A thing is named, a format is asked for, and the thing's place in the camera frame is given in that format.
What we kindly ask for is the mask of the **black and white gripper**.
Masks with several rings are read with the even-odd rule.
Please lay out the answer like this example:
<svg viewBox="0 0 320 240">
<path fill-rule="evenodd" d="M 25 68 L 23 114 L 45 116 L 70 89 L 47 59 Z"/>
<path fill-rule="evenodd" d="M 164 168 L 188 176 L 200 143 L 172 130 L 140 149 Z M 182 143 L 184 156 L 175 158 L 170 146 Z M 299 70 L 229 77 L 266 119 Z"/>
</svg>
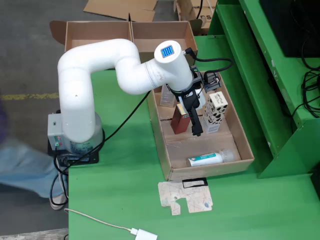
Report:
<svg viewBox="0 0 320 240">
<path fill-rule="evenodd" d="M 204 88 L 201 86 L 192 86 L 186 91 L 177 93 L 177 100 L 181 105 L 184 114 L 189 114 L 192 123 L 192 134 L 199 137 L 202 134 L 202 126 L 197 114 L 197 110 L 201 109 L 206 103 L 203 93 Z"/>
</svg>

